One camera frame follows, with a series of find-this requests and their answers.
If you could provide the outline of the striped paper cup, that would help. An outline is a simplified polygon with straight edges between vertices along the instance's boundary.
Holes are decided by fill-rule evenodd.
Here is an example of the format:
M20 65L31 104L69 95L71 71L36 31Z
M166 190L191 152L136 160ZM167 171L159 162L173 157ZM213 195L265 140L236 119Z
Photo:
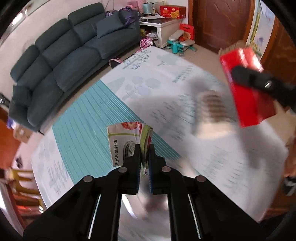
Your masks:
M218 139L234 132L221 95L207 90L196 95L196 120L193 135L200 139Z

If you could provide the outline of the floral snack packet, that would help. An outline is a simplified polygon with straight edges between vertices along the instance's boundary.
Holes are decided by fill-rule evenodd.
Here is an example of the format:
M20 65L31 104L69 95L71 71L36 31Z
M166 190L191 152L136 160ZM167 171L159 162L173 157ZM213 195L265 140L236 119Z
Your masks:
M152 127L140 121L108 125L107 137L113 166L122 166L125 158L134 154L135 146L140 145L142 173L147 175L145 158L152 141L152 134Z

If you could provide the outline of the brown wooden door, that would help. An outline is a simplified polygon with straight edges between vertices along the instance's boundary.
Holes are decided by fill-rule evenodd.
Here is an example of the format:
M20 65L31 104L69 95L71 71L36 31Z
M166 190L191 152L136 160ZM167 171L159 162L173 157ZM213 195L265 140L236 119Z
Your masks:
M189 25L194 27L197 45L218 53L239 40L246 41L250 32L255 1L189 1Z
M295 45L278 18L262 60L265 72L282 82L262 91L295 112Z

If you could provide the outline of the yellow wooden chair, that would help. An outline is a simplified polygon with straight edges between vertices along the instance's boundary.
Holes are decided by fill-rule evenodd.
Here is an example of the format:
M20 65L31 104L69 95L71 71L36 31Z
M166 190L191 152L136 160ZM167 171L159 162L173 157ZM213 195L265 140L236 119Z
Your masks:
M35 198L39 202L41 212L46 209L32 170L9 168L5 170L4 178L12 186L13 191L17 195Z

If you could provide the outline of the giraffe height chart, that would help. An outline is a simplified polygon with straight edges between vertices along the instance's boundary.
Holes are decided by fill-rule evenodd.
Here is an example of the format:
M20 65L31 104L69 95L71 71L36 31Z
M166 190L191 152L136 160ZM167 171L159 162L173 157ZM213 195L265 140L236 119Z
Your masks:
M252 25L246 46L251 47L260 60L271 37L275 15L263 1L256 0L254 3Z

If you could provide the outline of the teal and white tablecloth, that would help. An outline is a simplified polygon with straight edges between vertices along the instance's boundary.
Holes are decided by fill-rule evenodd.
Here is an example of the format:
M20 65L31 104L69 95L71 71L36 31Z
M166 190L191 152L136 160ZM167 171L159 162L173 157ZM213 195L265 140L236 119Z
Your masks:
M232 134L214 140L193 135L196 95L207 90L221 95ZM132 121L152 127L150 145L167 166L187 177L207 178L259 223L266 240L290 236L264 219L287 158L274 126L267 118L240 127L228 85L156 47L131 56L89 87L45 137L58 149L57 154L47 155L47 161L62 167L48 178L51 184L62 179L57 200L85 176L99 178L118 168L112 164L107 126ZM142 173L141 160L138 193L121 196L117 240L171 240L167 195L152 195L147 156L145 160L147 175Z

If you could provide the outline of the cardboard box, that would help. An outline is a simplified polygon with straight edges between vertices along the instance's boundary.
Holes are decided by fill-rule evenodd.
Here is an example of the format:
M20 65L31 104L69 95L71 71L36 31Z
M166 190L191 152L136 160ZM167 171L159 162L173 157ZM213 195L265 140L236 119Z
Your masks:
M13 130L13 137L22 143L27 144L33 131L23 126L17 125Z

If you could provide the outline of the brown wooden cabinet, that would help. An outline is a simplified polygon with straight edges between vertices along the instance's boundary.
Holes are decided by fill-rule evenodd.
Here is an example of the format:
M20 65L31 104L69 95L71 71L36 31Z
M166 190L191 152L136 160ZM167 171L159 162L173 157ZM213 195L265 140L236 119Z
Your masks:
M0 167L7 169L11 166L20 142L13 137L13 130L6 126L8 120L7 112L1 108L0 120Z

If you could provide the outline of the red paper bag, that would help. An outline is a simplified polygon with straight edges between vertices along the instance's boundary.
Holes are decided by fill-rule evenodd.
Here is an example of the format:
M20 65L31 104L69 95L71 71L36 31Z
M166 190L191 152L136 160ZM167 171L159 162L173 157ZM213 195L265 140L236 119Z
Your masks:
M195 37L195 29L193 26L188 24L180 24L180 30L183 30L184 33L182 35L183 40L194 40Z

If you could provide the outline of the teal stepper machine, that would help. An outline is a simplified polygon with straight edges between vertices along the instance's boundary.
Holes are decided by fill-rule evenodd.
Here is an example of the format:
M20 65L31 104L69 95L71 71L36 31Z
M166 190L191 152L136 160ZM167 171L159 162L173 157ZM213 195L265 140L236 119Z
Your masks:
M187 39L181 41L180 38L185 33L184 30L175 31L167 40L167 49L171 49L173 54L178 54L179 56L185 56L185 51L190 49L194 52L197 52L197 49L194 47L195 41Z

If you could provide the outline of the white side table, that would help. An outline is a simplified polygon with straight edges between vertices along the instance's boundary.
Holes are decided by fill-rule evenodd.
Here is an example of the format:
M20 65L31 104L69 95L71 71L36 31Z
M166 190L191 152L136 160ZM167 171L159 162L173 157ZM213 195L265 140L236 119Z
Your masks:
M165 48L169 37L179 29L180 19L161 18L141 21L140 27L157 33L157 40L154 41L157 47Z

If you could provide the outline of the red gift box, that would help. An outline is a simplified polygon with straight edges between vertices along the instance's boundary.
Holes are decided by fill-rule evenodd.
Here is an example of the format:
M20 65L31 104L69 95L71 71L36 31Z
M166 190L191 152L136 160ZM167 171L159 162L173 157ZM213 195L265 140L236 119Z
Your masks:
M184 19L186 18L186 7L174 5L160 6L160 15L165 18Z

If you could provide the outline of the dark blue sofa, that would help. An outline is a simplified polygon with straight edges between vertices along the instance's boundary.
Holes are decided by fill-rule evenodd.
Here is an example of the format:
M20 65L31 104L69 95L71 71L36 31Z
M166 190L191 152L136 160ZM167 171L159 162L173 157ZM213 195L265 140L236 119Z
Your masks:
M140 41L131 8L107 16L101 3L71 12L29 46L11 69L9 118L38 132L92 74Z

